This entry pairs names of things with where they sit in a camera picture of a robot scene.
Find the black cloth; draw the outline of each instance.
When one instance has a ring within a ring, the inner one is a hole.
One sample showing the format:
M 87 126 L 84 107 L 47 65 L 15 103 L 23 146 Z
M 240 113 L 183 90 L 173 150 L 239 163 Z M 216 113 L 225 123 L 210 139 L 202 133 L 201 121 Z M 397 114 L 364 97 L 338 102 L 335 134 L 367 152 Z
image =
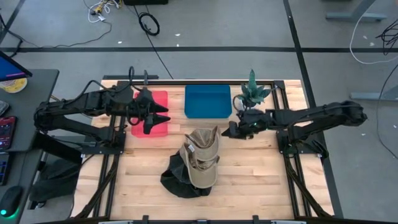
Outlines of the black cloth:
M 199 189 L 191 184 L 188 168 L 180 156 L 180 152 L 170 156 L 170 164 L 160 178 L 162 185 L 172 194 L 181 198 L 195 198 L 207 196 L 211 187 Z
M 79 170 L 79 165 L 63 159 L 45 166 L 39 180 L 32 186 L 29 200 L 44 202 L 51 198 L 73 194 Z

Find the gray floor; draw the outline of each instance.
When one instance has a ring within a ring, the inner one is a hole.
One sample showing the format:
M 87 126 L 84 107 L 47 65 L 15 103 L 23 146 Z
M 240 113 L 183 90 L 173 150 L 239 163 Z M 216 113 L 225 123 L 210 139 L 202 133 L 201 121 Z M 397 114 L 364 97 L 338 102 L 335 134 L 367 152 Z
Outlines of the gray floor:
M 326 21 L 326 11 L 350 11 L 359 1 L 290 0 L 302 47 L 348 47 L 354 24 Z M 2 0 L 6 20 L 17 1 Z M 170 0 L 166 6 L 149 6 L 161 25 L 152 38 L 157 47 L 261 46 L 293 47 L 282 1 L 262 0 Z M 358 26 L 354 47 L 381 47 L 375 36 L 397 19 L 394 0 L 376 1 L 370 12 L 388 19 Z M 113 23 L 112 33 L 84 47 L 149 47 L 136 17 L 126 8 L 105 14 Z M 80 0 L 26 0 L 11 30 L 37 45 L 83 42 L 107 31 L 106 24 L 90 24 L 87 8 Z M 1 47 L 14 47 L 17 40 L 7 35 Z M 289 52 L 161 52 L 160 56 L 175 78 L 246 78 L 253 68 L 258 78 L 301 79 L 297 56 Z M 357 54 L 372 62 L 395 55 Z M 304 53 L 316 102 L 321 105 L 349 98 L 352 91 L 379 91 L 398 63 L 361 65 L 348 53 Z M 126 74 L 130 65 L 136 72 L 169 78 L 153 52 L 24 53 L 15 59 L 27 68 L 56 68 L 60 77 L 54 95 L 74 97 L 88 80 L 103 75 Z M 398 84 L 393 75 L 387 84 Z M 398 221 L 398 161 L 381 146 L 376 134 L 376 104 L 360 101 L 369 120 L 358 128 L 339 127 L 325 132 L 341 206 L 346 218 Z M 381 137 L 396 153 L 398 115 L 396 103 L 381 103 Z M 75 119 L 89 122 L 82 116 Z M 71 197 L 57 198 L 40 210 L 24 213 L 23 223 L 66 218 Z

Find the blue bin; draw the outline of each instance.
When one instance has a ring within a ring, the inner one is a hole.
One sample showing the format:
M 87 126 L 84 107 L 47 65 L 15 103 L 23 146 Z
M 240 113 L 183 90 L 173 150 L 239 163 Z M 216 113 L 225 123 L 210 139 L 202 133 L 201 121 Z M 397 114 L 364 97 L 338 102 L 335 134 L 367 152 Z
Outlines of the blue bin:
M 232 113 L 229 85 L 187 85 L 185 115 L 188 118 L 221 119 Z

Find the red tray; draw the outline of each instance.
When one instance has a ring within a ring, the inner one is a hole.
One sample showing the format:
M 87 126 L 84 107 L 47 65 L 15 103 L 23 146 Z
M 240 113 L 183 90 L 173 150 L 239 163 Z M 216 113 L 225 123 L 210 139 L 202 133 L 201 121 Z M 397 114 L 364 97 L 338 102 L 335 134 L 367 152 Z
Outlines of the red tray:
M 152 97 L 154 98 L 155 102 L 167 108 L 167 91 L 153 91 Z M 167 112 L 158 113 L 158 115 L 167 116 Z M 137 118 L 133 118 L 132 122 L 137 122 Z M 163 137 L 168 135 L 169 129 L 167 122 L 155 125 L 150 134 L 144 134 L 144 122 L 141 121 L 138 125 L 133 126 L 131 128 L 131 134 L 137 138 L 156 138 L 156 137 Z

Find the wooden tabletop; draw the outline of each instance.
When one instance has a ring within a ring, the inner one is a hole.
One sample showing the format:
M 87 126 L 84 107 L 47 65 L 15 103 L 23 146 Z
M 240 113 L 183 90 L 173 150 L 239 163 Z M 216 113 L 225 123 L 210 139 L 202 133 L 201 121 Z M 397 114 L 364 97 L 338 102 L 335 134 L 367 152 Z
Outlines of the wooden tabletop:
M 110 87 L 117 80 L 102 84 Z M 285 85 L 290 109 L 306 108 L 300 80 L 285 80 Z M 222 137 L 218 180 L 209 196 L 185 199 L 168 192 L 160 183 L 160 175 L 166 170 L 169 157 L 182 145 L 184 134 L 215 125 L 224 131 L 228 120 L 238 119 L 234 109 L 229 119 L 188 119 L 184 114 L 185 86 L 151 85 L 149 89 L 166 90 L 169 94 L 169 135 L 137 138 L 131 135 L 130 126 L 126 128 L 126 148 L 119 161 L 112 220 L 140 220 L 143 215 L 149 215 L 151 220 L 250 220 L 253 215 L 259 215 L 260 219 L 293 218 L 284 159 L 278 150 L 275 131 L 263 131 L 250 140 Z M 240 86 L 231 85 L 231 96 L 239 93 Z M 268 96 L 265 103 L 256 107 L 273 109 L 272 97 Z M 92 125 L 107 126 L 109 117 L 95 118 Z M 300 158 L 308 190 L 325 211 L 333 213 L 320 159 L 314 154 L 302 154 Z M 102 160 L 103 156 L 94 156 L 81 169 L 72 215 L 82 210 L 97 189 Z M 296 192 L 300 214 L 304 215 L 297 187 Z

